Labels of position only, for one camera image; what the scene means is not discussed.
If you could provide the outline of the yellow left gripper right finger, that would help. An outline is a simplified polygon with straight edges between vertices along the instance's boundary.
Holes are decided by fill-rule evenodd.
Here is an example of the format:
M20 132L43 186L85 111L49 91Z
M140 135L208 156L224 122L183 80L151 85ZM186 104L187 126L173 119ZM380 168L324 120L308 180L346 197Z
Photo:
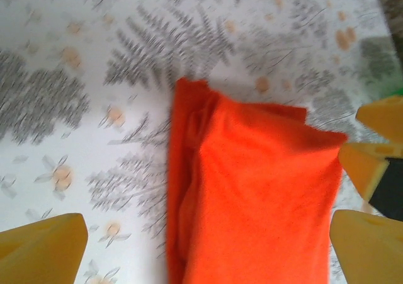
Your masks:
M337 210L332 246L348 283L402 283L401 221Z

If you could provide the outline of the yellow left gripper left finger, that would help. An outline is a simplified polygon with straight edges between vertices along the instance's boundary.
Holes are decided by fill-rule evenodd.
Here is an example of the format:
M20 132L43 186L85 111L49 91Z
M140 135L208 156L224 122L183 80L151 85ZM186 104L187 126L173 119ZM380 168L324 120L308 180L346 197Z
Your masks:
M1 232L1 283L74 283L87 242L80 213Z

